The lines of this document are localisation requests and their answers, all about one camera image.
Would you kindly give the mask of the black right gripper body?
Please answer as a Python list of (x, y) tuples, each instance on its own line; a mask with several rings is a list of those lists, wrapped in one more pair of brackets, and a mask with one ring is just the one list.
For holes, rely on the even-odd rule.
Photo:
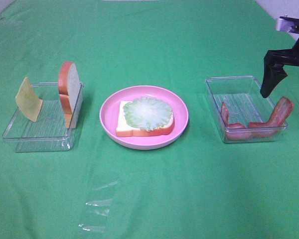
[(267, 51), (264, 57), (265, 67), (282, 67), (283, 65), (299, 67), (299, 38), (291, 49)]

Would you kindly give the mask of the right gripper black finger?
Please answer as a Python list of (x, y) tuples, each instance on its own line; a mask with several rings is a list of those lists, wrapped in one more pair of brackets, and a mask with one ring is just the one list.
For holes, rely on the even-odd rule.
[(287, 76), (284, 65), (265, 65), (263, 82), (260, 89), (262, 97), (267, 98), (274, 88)]

